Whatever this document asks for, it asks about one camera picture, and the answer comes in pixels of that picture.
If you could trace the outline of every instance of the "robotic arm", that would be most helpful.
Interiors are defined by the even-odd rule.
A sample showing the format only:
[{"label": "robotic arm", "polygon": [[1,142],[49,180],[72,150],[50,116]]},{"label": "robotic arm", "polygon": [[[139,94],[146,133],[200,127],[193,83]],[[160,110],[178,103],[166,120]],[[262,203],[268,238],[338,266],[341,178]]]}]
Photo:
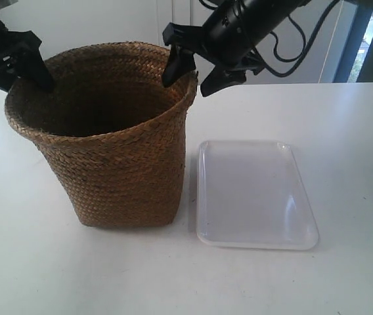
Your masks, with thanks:
[{"label": "robotic arm", "polygon": [[[163,85],[169,87],[185,73],[195,70],[194,53],[215,65],[201,84],[203,96],[246,82],[245,72],[254,75],[264,69],[279,77],[294,72],[311,49],[322,23],[340,2],[332,0],[320,17],[319,23],[305,45],[296,63],[286,73],[272,69],[258,53],[256,45],[298,7],[311,0],[209,0],[212,7],[200,0],[213,14],[202,27],[169,23],[163,32],[164,42],[171,52],[162,76]],[[346,0],[373,9],[373,0]]]}]

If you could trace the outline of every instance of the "table surface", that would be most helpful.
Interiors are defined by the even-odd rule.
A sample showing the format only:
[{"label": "table surface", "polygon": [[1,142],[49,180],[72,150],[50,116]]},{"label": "table surface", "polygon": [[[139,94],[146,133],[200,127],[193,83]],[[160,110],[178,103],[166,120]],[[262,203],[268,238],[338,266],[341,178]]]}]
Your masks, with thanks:
[{"label": "table surface", "polygon": [[[247,85],[197,96],[185,189],[164,228],[82,226],[0,91],[0,314],[373,314],[373,83]],[[292,146],[320,232],[310,251],[228,249],[195,233],[208,139]]]}]

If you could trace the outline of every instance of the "clear plastic tray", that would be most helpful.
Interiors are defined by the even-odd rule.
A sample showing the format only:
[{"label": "clear plastic tray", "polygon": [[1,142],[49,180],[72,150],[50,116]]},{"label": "clear plastic tray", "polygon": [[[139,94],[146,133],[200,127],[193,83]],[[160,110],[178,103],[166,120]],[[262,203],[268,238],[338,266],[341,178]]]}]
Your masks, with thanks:
[{"label": "clear plastic tray", "polygon": [[216,246],[314,247],[318,229],[291,148],[261,141],[201,144],[197,235]]}]

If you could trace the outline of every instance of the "cable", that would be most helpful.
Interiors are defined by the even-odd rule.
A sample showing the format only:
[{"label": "cable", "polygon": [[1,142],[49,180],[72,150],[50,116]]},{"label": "cable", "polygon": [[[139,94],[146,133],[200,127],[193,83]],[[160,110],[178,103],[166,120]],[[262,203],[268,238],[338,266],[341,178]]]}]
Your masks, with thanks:
[{"label": "cable", "polygon": [[242,25],[242,29],[244,30],[244,35],[246,36],[248,42],[250,43],[251,47],[252,47],[252,53],[253,53],[253,59],[255,60],[258,60],[260,62],[263,63],[264,67],[273,75],[275,75],[276,77],[288,77],[289,75],[291,75],[292,73],[294,73],[296,71],[296,69],[301,65],[301,63],[305,60],[308,52],[311,50],[312,46],[313,46],[313,43],[315,42],[315,39],[317,38],[317,35],[322,27],[322,25],[324,24],[325,20],[326,20],[326,17],[330,14],[330,12],[332,11],[332,9],[340,2],[341,0],[333,0],[328,6],[327,8],[325,9],[325,11],[323,12],[323,14],[320,16],[313,32],[312,32],[312,35],[311,37],[309,38],[308,42],[307,42],[307,45],[306,47],[304,48],[301,56],[299,57],[299,59],[297,60],[297,62],[287,71],[287,72],[284,72],[284,73],[281,73],[281,72],[278,72],[276,71],[275,69],[273,69],[272,67],[270,67],[263,59],[263,57],[260,55],[260,53],[258,52],[258,50],[256,49],[255,45],[252,43],[252,40],[250,39],[247,31],[246,31],[246,28],[245,28],[245,24],[244,24],[244,21],[242,19],[242,7],[245,8],[245,4],[243,2],[243,0],[238,0],[238,15],[239,15],[239,20],[240,20],[240,23]]},{"label": "cable", "polygon": [[209,5],[208,3],[204,2],[204,0],[198,0],[198,1],[202,4],[203,7],[209,10],[212,10],[212,11],[217,10],[217,7],[213,7],[212,5]]},{"label": "cable", "polygon": [[302,41],[303,41],[303,48],[302,48],[300,54],[297,57],[295,57],[295,58],[291,58],[291,59],[282,58],[278,54],[278,43],[279,43],[278,36],[277,36],[277,34],[275,32],[272,31],[270,34],[272,36],[274,36],[274,38],[276,40],[276,45],[274,46],[273,54],[274,54],[274,57],[276,57],[276,59],[278,61],[281,61],[281,62],[293,62],[293,61],[296,61],[297,59],[299,59],[301,57],[301,55],[303,54],[303,51],[306,48],[306,35],[305,35],[305,32],[302,30],[302,28],[300,27],[300,25],[295,20],[293,20],[293,18],[290,15],[288,16],[288,19],[290,20],[290,22],[293,24],[293,26],[300,33],[300,36],[302,37]]}]

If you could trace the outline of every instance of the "woven basket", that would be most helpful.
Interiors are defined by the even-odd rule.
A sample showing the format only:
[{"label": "woven basket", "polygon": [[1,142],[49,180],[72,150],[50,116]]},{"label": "woven basket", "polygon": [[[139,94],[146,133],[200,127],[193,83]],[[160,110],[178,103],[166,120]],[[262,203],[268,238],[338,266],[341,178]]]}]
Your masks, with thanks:
[{"label": "woven basket", "polygon": [[82,224],[161,226],[174,219],[195,73],[162,87],[168,50],[145,43],[73,49],[46,65],[48,94],[19,79],[5,113],[55,172]]}]

